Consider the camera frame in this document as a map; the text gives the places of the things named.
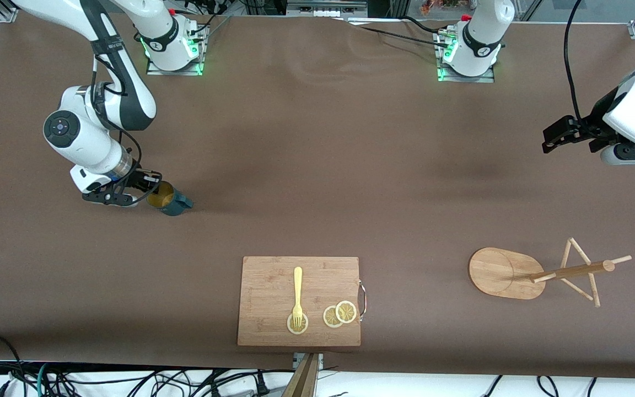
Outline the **teal mug yellow inside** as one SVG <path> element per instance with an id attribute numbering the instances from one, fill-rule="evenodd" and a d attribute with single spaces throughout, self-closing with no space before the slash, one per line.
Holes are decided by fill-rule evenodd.
<path id="1" fill-rule="evenodd" d="M 162 181 L 158 188 L 146 197 L 146 202 L 167 216 L 179 216 L 194 206 L 191 199 L 167 181 Z"/>

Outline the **wooden cup rack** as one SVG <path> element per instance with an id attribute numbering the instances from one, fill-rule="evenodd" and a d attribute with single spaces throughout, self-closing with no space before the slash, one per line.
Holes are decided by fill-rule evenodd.
<path id="1" fill-rule="evenodd" d="M 487 296 L 516 300 L 536 299 L 549 282 L 560 281 L 598 308 L 601 302 L 595 276 L 612 273 L 617 265 L 632 259 L 626 255 L 592 261 L 574 237 L 569 237 L 561 263 L 552 271 L 545 271 L 540 262 L 529 255 L 484 247 L 469 259 L 468 275 L 473 285 Z"/>

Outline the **orange objects pile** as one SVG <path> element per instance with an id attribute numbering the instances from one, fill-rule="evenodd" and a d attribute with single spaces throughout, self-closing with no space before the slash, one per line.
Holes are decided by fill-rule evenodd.
<path id="1" fill-rule="evenodd" d="M 421 0 L 418 10 L 423 16 L 431 14 L 466 14 L 474 10 L 478 0 Z"/>

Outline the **yellow plastic fork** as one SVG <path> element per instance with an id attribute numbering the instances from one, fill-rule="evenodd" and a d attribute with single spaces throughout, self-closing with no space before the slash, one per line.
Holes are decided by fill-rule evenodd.
<path id="1" fill-rule="evenodd" d="M 295 269 L 293 269 L 294 305 L 292 309 L 292 327 L 296 331 L 302 327 L 303 323 L 302 277 L 303 269 L 295 267 Z"/>

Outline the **white power strip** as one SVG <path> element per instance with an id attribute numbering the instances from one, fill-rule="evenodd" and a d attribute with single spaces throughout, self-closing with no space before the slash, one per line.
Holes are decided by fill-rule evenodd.
<path id="1" fill-rule="evenodd" d="M 287 16 L 367 18 L 367 0 L 287 0 Z"/>

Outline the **wooden stand leg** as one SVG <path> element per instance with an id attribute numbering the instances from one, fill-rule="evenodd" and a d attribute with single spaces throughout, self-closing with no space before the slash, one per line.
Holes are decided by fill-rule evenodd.
<path id="1" fill-rule="evenodd" d="M 298 366 L 285 387 L 281 397 L 315 397 L 317 376 L 322 369 L 320 353 L 302 353 Z"/>

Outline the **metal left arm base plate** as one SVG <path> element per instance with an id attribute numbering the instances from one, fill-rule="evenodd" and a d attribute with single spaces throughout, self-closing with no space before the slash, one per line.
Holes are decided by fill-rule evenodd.
<path id="1" fill-rule="evenodd" d="M 492 49 L 472 49 L 461 43 L 453 30 L 433 34 L 438 81 L 459 83 L 494 83 L 494 64 L 501 45 Z"/>

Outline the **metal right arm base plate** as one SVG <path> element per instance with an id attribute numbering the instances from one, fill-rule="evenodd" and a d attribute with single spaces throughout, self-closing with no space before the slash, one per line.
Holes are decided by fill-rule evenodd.
<path id="1" fill-rule="evenodd" d="M 189 30 L 166 46 L 165 52 L 149 51 L 144 46 L 148 58 L 148 75 L 201 76 L 203 75 L 207 52 L 209 28 Z"/>

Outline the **metal bracket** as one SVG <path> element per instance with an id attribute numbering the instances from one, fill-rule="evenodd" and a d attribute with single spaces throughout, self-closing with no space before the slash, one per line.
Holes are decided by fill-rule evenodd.
<path id="1" fill-rule="evenodd" d="M 306 357 L 309 357 L 309 355 L 313 355 L 315 358 L 317 358 L 318 372 L 322 371 L 324 369 L 324 356 L 322 353 L 298 353 L 298 352 L 293 354 L 293 359 L 292 359 L 293 370 L 294 371 L 297 370 L 299 365 L 302 363 L 303 359 L 305 359 Z"/>

